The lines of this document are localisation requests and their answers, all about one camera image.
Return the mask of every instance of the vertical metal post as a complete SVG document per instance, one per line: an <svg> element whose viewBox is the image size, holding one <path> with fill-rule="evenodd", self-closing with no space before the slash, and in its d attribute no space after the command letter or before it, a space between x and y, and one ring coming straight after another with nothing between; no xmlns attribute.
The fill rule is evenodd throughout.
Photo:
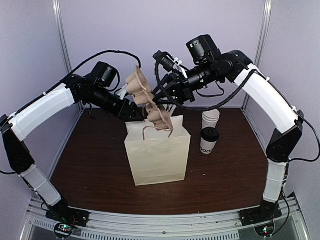
<svg viewBox="0 0 320 240"><path fill-rule="evenodd" d="M254 60L254 64L258 67L260 67L262 57L263 57L263 51L266 46L270 20L271 20L272 3L273 3L273 0L264 1L264 11L263 11L263 17L262 17L262 23L261 23L261 29L260 29L259 42L258 42L258 47L255 53L255 60ZM250 99L250 96L246 94L243 105L242 105L243 112L245 112L247 109L249 99Z"/></svg>
<svg viewBox="0 0 320 240"><path fill-rule="evenodd" d="M68 47L67 47L64 25L63 25L63 21L62 21L60 0L52 0L52 5L53 5L55 23L56 23L56 26L58 29L60 44L61 44L61 48L62 48L64 66L65 66L66 71L68 73L70 73L72 71L72 66L71 66L70 56L69 56ZM82 112L83 107L82 107L81 103L78 103L77 106L78 106L79 111Z"/></svg>

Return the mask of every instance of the black cup lid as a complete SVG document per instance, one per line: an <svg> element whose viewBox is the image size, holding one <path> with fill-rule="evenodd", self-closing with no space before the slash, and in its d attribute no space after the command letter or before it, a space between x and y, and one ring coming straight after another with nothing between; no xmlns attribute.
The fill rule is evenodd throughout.
<svg viewBox="0 0 320 240"><path fill-rule="evenodd" d="M219 139L219 132L214 127L206 127L201 131L201 137L206 140L207 142L213 143L218 141Z"/></svg>

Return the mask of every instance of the white wall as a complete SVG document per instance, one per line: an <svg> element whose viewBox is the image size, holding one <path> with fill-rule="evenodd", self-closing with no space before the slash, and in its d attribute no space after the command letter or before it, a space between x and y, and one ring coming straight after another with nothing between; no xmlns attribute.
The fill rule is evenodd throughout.
<svg viewBox="0 0 320 240"><path fill-rule="evenodd" d="M288 98L303 110L320 133L320 1L274 0L271 24L260 69ZM248 105L257 130L269 143L274 126L251 100ZM318 154L316 139L304 124L303 136L292 157L312 159ZM294 161L286 192L295 191L311 239L320 235L320 161Z"/></svg>
<svg viewBox="0 0 320 240"><path fill-rule="evenodd" d="M258 46L264 0L64 0L61 12L72 66L103 50L124 50L137 55L142 71L152 86L156 85L155 60L158 50L180 58L193 68L186 43L199 35L210 34L222 53L239 49L254 59ZM109 54L99 58L116 67L122 84L134 69L134 59ZM87 74L97 60L79 73ZM223 85L225 96L197 98L194 106L217 104L236 86ZM205 94L219 93L211 84ZM228 107L241 107L241 92Z"/></svg>
<svg viewBox="0 0 320 240"><path fill-rule="evenodd" d="M51 0L0 0L0 114L11 114L49 89L65 74ZM70 132L77 106L37 128L25 143L48 176ZM11 172L2 137L0 170ZM31 192L18 176L0 174L0 238L14 240Z"/></svg>

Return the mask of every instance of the brown table surface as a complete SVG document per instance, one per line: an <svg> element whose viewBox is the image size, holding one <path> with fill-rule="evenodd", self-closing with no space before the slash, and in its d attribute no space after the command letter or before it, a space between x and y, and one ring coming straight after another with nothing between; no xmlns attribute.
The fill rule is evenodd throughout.
<svg viewBox="0 0 320 240"><path fill-rule="evenodd" d="M147 215L210 213L259 205L266 157L240 109L220 109L220 139L212 154L200 152L201 112L177 109L191 134L184 181L135 186L124 140L125 123L99 109L81 116L52 183L82 209Z"/></svg>

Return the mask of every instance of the white paper bag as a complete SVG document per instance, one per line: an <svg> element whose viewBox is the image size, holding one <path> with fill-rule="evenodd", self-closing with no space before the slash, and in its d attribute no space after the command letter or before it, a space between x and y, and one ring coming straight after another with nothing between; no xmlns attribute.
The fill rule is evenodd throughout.
<svg viewBox="0 0 320 240"><path fill-rule="evenodd" d="M174 130L169 138L170 132L151 128L154 125L148 120L125 123L128 136L124 144L136 186L185 179L191 136L183 120L183 116L171 117Z"/></svg>

